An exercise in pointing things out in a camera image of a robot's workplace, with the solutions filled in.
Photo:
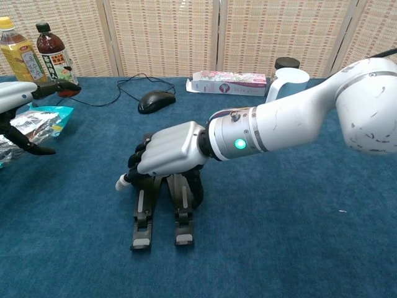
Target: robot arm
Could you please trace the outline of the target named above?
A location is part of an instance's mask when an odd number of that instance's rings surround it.
[[[33,99],[42,99],[57,91],[81,88],[69,81],[58,80],[47,83],[5,82],[0,83],[0,134],[4,135],[19,148],[34,155],[51,155],[55,150],[37,146],[19,130],[11,125],[17,110]]]
[[[185,173],[209,158],[231,160],[311,143],[337,109],[344,140],[369,154],[397,152],[397,65],[369,58],[321,84],[276,101],[214,114],[206,127],[188,122],[161,130],[136,148],[116,188],[148,176]]]

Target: red bottle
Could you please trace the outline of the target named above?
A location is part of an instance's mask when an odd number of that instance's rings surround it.
[[[62,40],[51,32],[50,25],[46,22],[37,23],[36,28],[40,33],[37,39],[37,49],[43,57],[44,64],[52,80],[65,79],[78,84],[77,77],[72,69],[72,62]],[[61,97],[75,96],[80,91],[59,91]]]

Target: beige partition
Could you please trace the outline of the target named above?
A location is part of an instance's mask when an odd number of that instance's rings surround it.
[[[397,1],[367,0],[352,19],[332,72],[363,58],[397,48]],[[389,56],[397,62],[397,55]]]
[[[292,56],[322,77],[351,3],[221,0],[218,69],[269,75],[279,56]]]
[[[105,2],[125,76],[191,76],[215,69],[218,0]]]
[[[117,75],[102,1],[95,0],[2,0],[0,15],[8,16],[16,29],[36,48],[37,22],[48,22],[64,41],[78,76]],[[0,53],[0,76],[13,75]]]

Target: plastic bottle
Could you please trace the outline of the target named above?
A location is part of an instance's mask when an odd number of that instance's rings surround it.
[[[9,17],[0,17],[0,49],[18,81],[47,82],[32,43],[15,30]]]
[[[77,77],[72,70],[72,61],[62,40],[51,32],[50,25],[46,22],[36,24],[40,35],[37,39],[37,49],[43,57],[44,64],[52,80],[65,79],[78,84]],[[60,91],[59,96],[74,96],[79,91]]]

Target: bottle label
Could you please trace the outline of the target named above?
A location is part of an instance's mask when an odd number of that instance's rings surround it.
[[[19,81],[47,80],[30,42],[2,45],[1,50]]]
[[[58,53],[42,54],[42,57],[52,80],[65,79],[78,84],[77,77],[72,71],[72,61],[69,59],[66,50]]]

